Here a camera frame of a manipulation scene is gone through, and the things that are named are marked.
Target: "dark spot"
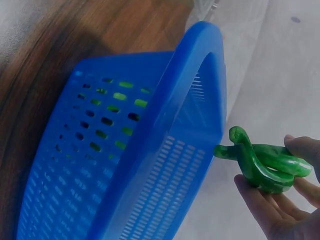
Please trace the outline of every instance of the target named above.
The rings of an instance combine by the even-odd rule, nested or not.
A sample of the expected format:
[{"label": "dark spot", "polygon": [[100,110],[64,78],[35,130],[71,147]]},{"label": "dark spot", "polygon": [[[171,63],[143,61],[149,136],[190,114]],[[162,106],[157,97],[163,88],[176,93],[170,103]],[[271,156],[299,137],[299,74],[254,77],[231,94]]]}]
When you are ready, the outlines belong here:
[{"label": "dark spot", "polygon": [[84,94],[82,94],[82,93],[78,94],[78,99],[84,100],[85,98],[86,98],[86,96]]},{"label": "dark spot", "polygon": [[67,131],[70,130],[70,127],[68,126],[68,124],[65,124],[65,125],[63,125],[63,126],[64,126],[65,130],[67,130]]},{"label": "dark spot", "polygon": [[292,22],[297,23],[297,24],[301,23],[301,20],[299,18],[297,18],[296,16],[292,16],[291,20],[292,20]]},{"label": "dark spot", "polygon": [[55,149],[56,149],[58,152],[61,153],[61,149],[60,149],[60,147],[59,147],[58,145],[55,145]]},{"label": "dark spot", "polygon": [[79,140],[83,140],[84,139],[84,136],[80,133],[80,132],[76,132],[75,133],[75,137]]},{"label": "dark spot", "polygon": [[111,119],[106,118],[106,117],[101,118],[101,122],[102,122],[103,124],[108,125],[108,126],[112,126],[113,123],[114,123]]},{"label": "dark spot", "polygon": [[85,121],[81,121],[80,125],[85,129],[89,128],[89,124],[87,122],[85,122]]},{"label": "dark spot", "polygon": [[128,118],[131,119],[131,120],[133,120],[133,121],[138,122],[139,119],[140,119],[140,116],[139,116],[138,114],[134,113],[134,112],[130,112],[130,113],[128,114]]},{"label": "dark spot", "polygon": [[93,150],[97,151],[97,152],[100,152],[100,151],[101,151],[101,147],[100,147],[98,144],[94,143],[94,142],[91,142],[91,143],[90,143],[90,147],[91,147]]},{"label": "dark spot", "polygon": [[96,130],[96,131],[95,131],[95,134],[96,134],[97,136],[99,136],[100,138],[103,138],[103,139],[106,139],[106,138],[107,138],[107,134],[104,133],[104,132],[101,131],[101,130]]},{"label": "dark spot", "polygon": [[95,113],[93,111],[91,111],[91,110],[86,110],[85,114],[87,114],[89,117],[95,116]]},{"label": "dark spot", "polygon": [[108,77],[103,77],[103,78],[102,78],[102,82],[105,82],[105,83],[110,84],[110,83],[112,83],[112,79],[111,79],[111,78],[108,78]]}]

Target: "green plastic figure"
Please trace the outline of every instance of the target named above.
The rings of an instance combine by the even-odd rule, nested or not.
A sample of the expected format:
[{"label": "green plastic figure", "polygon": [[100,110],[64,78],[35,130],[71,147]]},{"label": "green plastic figure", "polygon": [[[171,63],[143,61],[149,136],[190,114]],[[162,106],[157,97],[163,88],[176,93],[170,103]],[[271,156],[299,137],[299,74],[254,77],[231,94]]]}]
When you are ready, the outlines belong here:
[{"label": "green plastic figure", "polygon": [[294,184],[294,177],[306,177],[312,166],[293,156],[285,147],[251,144],[246,131],[240,126],[229,130],[234,146],[217,145],[214,155],[238,162],[248,182],[266,193],[282,193]]}]

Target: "basket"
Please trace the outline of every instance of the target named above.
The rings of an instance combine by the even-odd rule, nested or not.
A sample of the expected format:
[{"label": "basket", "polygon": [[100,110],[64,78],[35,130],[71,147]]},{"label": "basket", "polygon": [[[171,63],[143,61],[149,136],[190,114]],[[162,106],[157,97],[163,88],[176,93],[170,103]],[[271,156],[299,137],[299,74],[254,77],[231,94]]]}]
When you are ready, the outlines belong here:
[{"label": "basket", "polygon": [[81,61],[39,144],[16,239],[172,239],[225,119],[223,42],[210,23],[174,52]]}]

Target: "white floor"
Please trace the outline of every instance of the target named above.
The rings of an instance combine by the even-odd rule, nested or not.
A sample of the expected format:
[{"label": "white floor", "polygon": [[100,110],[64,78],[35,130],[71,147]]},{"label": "white floor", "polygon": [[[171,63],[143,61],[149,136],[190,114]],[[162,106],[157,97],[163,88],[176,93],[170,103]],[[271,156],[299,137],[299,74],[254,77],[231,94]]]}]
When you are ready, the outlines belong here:
[{"label": "white floor", "polygon": [[[229,114],[222,143],[229,144],[234,125],[254,143],[282,145],[285,134],[320,139],[319,10],[318,0],[220,0],[212,22],[225,37]],[[236,162],[213,161],[175,240],[265,239],[235,187],[238,173]],[[308,179],[316,183],[314,174]],[[287,195],[314,210],[293,189]]]}]

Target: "fingernail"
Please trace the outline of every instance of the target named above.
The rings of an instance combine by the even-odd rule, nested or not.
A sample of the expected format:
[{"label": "fingernail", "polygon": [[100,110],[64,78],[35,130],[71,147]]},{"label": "fingernail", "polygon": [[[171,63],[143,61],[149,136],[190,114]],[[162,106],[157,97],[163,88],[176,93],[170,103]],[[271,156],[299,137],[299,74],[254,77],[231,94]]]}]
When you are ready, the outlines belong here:
[{"label": "fingernail", "polygon": [[290,135],[290,134],[287,134],[287,135],[285,135],[285,137],[284,137],[284,141],[285,141],[285,142],[291,141],[291,140],[293,140],[293,139],[295,139],[295,137],[292,136],[292,135]]}]

